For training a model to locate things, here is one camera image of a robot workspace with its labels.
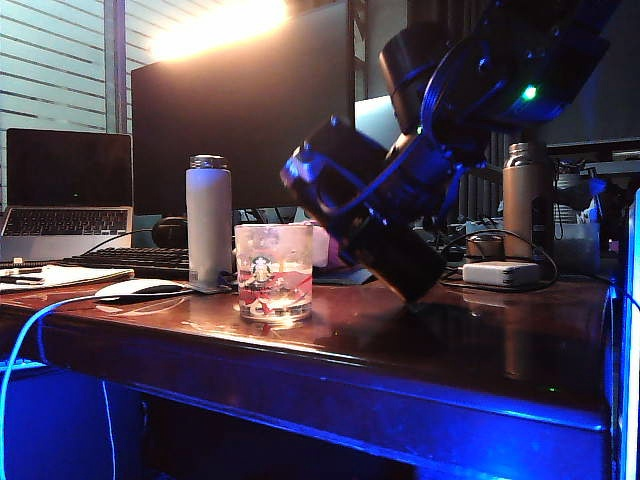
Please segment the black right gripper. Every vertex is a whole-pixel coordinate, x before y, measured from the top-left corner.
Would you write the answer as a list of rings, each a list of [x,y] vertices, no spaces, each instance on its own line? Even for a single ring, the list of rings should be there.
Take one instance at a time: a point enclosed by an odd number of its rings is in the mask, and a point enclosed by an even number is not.
[[[480,165],[480,152],[433,143],[424,134],[402,134],[389,150],[387,168],[375,189],[383,210],[394,221],[419,218],[442,224],[458,198],[460,178]],[[352,230],[385,217],[353,172],[325,167],[319,176],[319,223],[328,230]]]

